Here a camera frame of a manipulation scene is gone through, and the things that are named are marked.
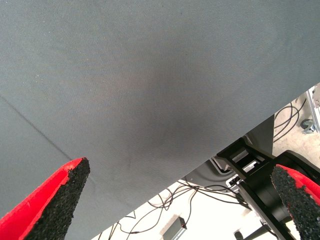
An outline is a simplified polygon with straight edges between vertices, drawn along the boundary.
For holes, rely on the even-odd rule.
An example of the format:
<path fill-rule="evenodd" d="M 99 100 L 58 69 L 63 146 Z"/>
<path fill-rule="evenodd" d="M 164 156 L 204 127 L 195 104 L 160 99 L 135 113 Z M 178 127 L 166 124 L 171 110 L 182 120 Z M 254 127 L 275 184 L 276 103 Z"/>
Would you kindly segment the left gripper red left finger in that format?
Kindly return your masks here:
<path fill-rule="evenodd" d="M 0 220 L 2 240 L 63 240 L 90 174 L 87 158 L 58 168 Z"/>

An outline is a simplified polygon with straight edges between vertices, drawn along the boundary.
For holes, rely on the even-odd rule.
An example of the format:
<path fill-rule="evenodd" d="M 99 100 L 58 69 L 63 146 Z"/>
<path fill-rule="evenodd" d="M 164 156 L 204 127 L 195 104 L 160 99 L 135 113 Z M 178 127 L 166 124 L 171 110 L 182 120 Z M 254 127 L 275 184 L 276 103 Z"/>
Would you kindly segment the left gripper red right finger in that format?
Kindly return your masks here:
<path fill-rule="evenodd" d="M 277 164 L 271 182 L 302 240 L 320 238 L 320 185 L 301 172 Z"/>

